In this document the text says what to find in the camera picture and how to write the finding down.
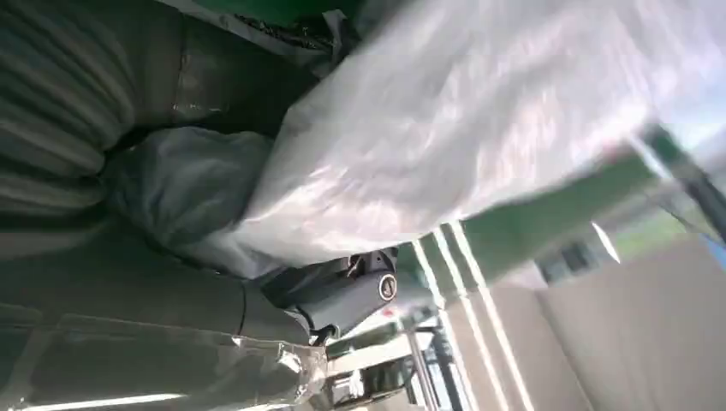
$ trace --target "round logo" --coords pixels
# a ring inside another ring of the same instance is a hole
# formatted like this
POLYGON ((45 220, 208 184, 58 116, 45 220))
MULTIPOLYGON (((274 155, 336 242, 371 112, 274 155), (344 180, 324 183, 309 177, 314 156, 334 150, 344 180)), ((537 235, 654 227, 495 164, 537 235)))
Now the round logo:
POLYGON ((378 282, 378 295, 383 301, 391 301, 398 291, 398 282, 392 274, 386 274, 378 282))

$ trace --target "white wall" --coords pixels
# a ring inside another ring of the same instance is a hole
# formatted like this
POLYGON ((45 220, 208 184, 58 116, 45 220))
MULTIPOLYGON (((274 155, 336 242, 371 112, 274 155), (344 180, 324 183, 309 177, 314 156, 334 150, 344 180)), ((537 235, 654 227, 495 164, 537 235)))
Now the white wall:
MULTIPOLYGON (((495 287, 492 296, 497 304, 504 330, 511 343, 524 385, 535 411, 585 411, 589 404, 581 391, 555 334, 543 315, 541 306, 530 289, 505 285, 495 287)), ((478 293, 469 296, 473 303, 485 342, 491 351, 497 374, 501 379, 509 409, 525 410, 497 340, 492 322, 478 293)), ((456 338, 466 358, 467 371, 481 411, 500 409, 494 397, 489 373, 481 360, 479 349, 464 308, 452 301, 447 308, 456 338)))
POLYGON ((699 238, 540 297, 596 411, 726 410, 726 273, 699 238))

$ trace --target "fluorescent light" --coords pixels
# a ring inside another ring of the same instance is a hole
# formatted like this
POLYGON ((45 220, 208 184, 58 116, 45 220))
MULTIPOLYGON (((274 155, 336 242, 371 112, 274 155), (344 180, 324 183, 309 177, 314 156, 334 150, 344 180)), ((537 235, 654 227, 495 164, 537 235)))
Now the fluorescent light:
POLYGON ((459 344, 456 342, 456 334, 454 333, 454 328, 451 326, 449 314, 446 313, 446 310, 444 309, 446 300, 441 295, 441 291, 438 288, 438 283, 436 282, 436 276, 433 275, 433 269, 429 264, 429 260, 426 257, 424 248, 421 246, 420 241, 414 240, 411 241, 411 243, 414 245, 416 259, 419 261, 419 264, 421 264, 421 268, 424 270, 426 282, 429 284, 429 289, 433 294, 434 303, 438 307, 438 318, 441 320, 443 332, 449 340, 449 345, 451 347, 451 356, 454 357, 454 363, 460 370, 459 374, 461 375, 461 383, 464 385, 464 395, 467 397, 472 411, 479 411, 479 404, 477 403, 476 396, 474 396, 472 383, 469 380, 467 368, 464 365, 464 359, 461 356, 461 350, 459 349, 459 344))
POLYGON ((112 407, 114 405, 141 404, 143 402, 158 402, 181 398, 179 394, 155 394, 150 396, 127 396, 124 398, 111 398, 108 400, 68 402, 65 404, 38 405, 23 408, 24 411, 64 411, 66 409, 84 409, 98 407, 112 407))
POLYGON ((476 258, 474 258, 471 245, 469 244, 467 236, 464 234, 464 229, 461 226, 461 222, 455 221, 453 223, 450 223, 449 225, 454 231, 454 238, 456 238, 456 243, 459 245, 461 253, 464 254, 464 258, 467 261, 469 270, 472 272, 472 275, 474 277, 474 282, 479 288, 479 294, 481 295, 481 299, 484 301, 486 314, 489 316, 489 320, 494 326, 494 334, 497 336, 497 340, 499 340, 499 345, 502 346, 502 351, 504 352, 504 359, 507 361, 507 366, 512 372, 512 378, 515 381, 515 386, 517 387, 517 391, 520 394, 524 409, 526 411, 534 411, 534 404, 532 403, 532 398, 529 396, 527 386, 524 384, 524 378, 522 377, 520 368, 517 365, 517 360, 515 358, 514 350, 512 349, 512 344, 509 343, 507 332, 504 330, 504 325, 502 324, 502 318, 499 316, 497 304, 494 303, 494 298, 491 297, 491 292, 486 286, 486 280, 484 279, 484 275, 481 273, 479 263, 477 263, 476 258))
POLYGON ((605 251, 610 254, 610 257, 612 257, 615 261, 620 263, 620 256, 617 255, 617 250, 615 250, 615 245, 610 240, 610 237, 608 236, 608 233, 605 232, 605 230, 600 227, 597 223, 594 221, 592 222, 592 227, 595 229, 595 232, 598 233, 598 237, 600 238, 600 242, 603 243, 603 247, 605 247, 605 251))
POLYGON ((443 235, 443 231, 441 231, 441 229, 435 229, 433 231, 433 236, 436 240, 438 249, 441 251, 441 255, 443 255, 443 261, 446 263, 447 268, 449 268, 449 271, 451 272, 451 277, 453 278, 454 285, 456 286, 456 293, 459 295, 459 300, 464 306, 464 313, 467 315, 469 326, 472 327, 472 330, 474 331, 474 341, 479 349, 479 357, 481 357, 481 360, 484 362, 486 373, 489 374, 489 380, 491 381, 491 385, 494 387, 494 395, 497 398, 499 408, 502 411, 509 411, 509 403, 507 402, 507 397, 504 395, 502 380, 497 375, 497 368, 494 366, 494 361, 491 358, 489 347, 486 346, 484 333, 481 332, 481 328, 479 327, 479 321, 474 313, 472 302, 469 300, 467 289, 464 287, 464 280, 459 272, 459 267, 456 265, 456 262, 454 262, 454 257, 451 255, 451 250, 449 250, 449 244, 446 242, 446 237, 443 235))

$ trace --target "white plastic bag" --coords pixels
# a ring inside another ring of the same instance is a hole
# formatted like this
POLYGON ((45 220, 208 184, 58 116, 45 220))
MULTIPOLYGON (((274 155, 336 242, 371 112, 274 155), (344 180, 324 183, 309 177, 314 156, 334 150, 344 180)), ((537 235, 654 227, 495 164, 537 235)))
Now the white plastic bag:
POLYGON ((305 265, 561 185, 723 73, 724 10, 412 2, 288 112, 230 233, 305 265))

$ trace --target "metal pipe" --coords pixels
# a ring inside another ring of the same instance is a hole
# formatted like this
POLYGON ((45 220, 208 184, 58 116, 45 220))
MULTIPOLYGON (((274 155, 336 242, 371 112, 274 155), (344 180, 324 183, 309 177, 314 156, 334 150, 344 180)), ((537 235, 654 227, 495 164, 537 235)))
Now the metal pipe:
POLYGON ((414 370, 416 370, 416 373, 419 375, 419 382, 421 384, 421 391, 424 395, 426 409, 428 411, 438 411, 433 383, 431 382, 431 376, 426 368, 424 355, 421 353, 419 340, 416 339, 416 331, 407 331, 406 337, 408 338, 408 345, 411 347, 411 358, 414 360, 414 370))

